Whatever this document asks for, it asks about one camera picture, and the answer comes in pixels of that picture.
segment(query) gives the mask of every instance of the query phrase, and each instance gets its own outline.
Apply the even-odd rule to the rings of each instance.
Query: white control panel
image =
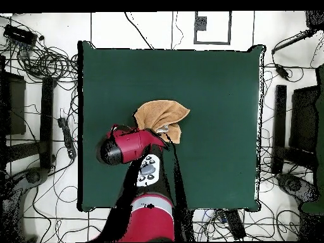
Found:
[[[140,166],[137,176],[137,187],[155,184],[159,180],[159,158],[154,154],[147,155]]]

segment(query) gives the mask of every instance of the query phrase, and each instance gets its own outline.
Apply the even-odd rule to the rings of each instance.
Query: green tabletop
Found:
[[[260,59],[249,52],[94,49],[83,42],[83,200],[113,207],[128,164],[95,155],[113,124],[135,126],[133,112],[158,99],[190,109],[176,145],[187,203],[196,208],[255,208]],[[173,191],[173,151],[165,151]]]

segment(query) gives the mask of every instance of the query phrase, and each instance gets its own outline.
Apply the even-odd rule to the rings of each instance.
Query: button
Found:
[[[155,167],[151,164],[148,164],[146,166],[141,166],[140,168],[140,174],[141,175],[147,175],[155,172]]]

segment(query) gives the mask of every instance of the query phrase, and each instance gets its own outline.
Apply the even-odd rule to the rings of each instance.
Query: cloth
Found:
[[[181,129],[178,122],[189,114],[189,109],[176,101],[159,100],[144,103],[135,113],[137,127],[140,130],[151,128],[161,133],[161,138],[174,144],[180,143]]]

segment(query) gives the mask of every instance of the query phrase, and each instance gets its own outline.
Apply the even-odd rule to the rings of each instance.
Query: black border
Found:
[[[82,202],[84,200],[84,149],[83,149],[83,137],[84,137],[84,95],[83,95],[83,86],[84,86],[84,47],[82,41],[78,41],[78,131],[80,135],[78,136],[78,193],[77,193],[77,209],[81,212],[84,212],[82,209]]]

